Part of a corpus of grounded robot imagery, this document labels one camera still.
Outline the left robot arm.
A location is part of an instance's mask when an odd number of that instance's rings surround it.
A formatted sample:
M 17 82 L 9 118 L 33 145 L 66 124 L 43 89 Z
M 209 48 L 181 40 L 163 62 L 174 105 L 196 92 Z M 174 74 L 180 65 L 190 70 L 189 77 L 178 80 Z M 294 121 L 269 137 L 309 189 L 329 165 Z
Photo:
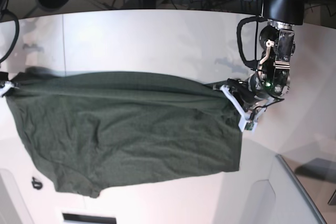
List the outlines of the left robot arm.
M 283 101 L 290 89 L 290 59 L 295 52 L 294 26 L 303 24 L 305 0 L 256 0 L 257 15 L 237 25 L 238 51 L 243 64 L 254 73 L 246 80 L 227 79 L 219 89 L 240 115 L 240 131 L 254 131 L 266 109 Z M 255 44 L 263 49 L 260 58 L 247 60 L 243 53 L 242 28 L 266 22 L 256 31 Z

